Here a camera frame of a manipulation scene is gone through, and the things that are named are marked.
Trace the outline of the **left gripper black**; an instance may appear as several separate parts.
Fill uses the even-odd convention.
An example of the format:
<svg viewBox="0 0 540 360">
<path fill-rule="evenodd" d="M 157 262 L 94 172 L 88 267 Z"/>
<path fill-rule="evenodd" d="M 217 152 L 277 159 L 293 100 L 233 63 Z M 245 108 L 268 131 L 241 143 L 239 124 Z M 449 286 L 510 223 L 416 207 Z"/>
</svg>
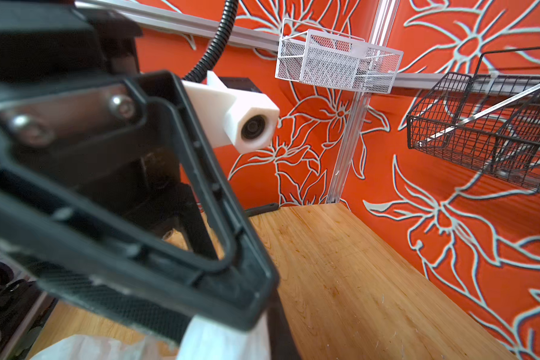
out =
<svg viewBox="0 0 540 360">
<path fill-rule="evenodd" d="M 198 118 L 140 73 L 140 27 L 66 1 L 0 1 L 0 251 L 108 251 L 171 230 L 198 249 Z"/>
</svg>

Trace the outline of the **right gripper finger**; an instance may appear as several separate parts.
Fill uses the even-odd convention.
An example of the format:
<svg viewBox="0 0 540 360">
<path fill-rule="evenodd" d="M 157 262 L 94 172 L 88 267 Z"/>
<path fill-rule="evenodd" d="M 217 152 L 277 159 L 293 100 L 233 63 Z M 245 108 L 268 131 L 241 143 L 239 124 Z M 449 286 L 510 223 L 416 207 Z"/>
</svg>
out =
<svg viewBox="0 0 540 360">
<path fill-rule="evenodd" d="M 293 339 L 278 292 L 271 295 L 266 314 L 271 360 L 300 360 L 301 356 Z"/>
</svg>

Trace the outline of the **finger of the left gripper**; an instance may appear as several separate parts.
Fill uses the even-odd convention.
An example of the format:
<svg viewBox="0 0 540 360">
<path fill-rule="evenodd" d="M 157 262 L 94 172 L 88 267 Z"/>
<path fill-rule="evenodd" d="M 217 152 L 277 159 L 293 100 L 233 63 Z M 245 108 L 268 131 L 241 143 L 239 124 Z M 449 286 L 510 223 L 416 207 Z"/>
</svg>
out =
<svg viewBox="0 0 540 360">
<path fill-rule="evenodd" d="M 195 316 L 251 330 L 279 282 L 168 72 L 0 82 L 0 255 L 176 343 Z"/>
</svg>

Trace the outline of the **clear acrylic wall bin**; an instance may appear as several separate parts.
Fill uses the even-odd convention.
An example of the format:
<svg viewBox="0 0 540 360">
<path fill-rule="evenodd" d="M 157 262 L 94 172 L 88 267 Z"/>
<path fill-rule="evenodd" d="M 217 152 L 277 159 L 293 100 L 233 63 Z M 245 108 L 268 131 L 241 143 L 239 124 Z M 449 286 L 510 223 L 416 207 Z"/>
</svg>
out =
<svg viewBox="0 0 540 360">
<path fill-rule="evenodd" d="M 286 17 L 275 77 L 328 89 L 388 94 L 402 57 L 400 50 Z"/>
</svg>

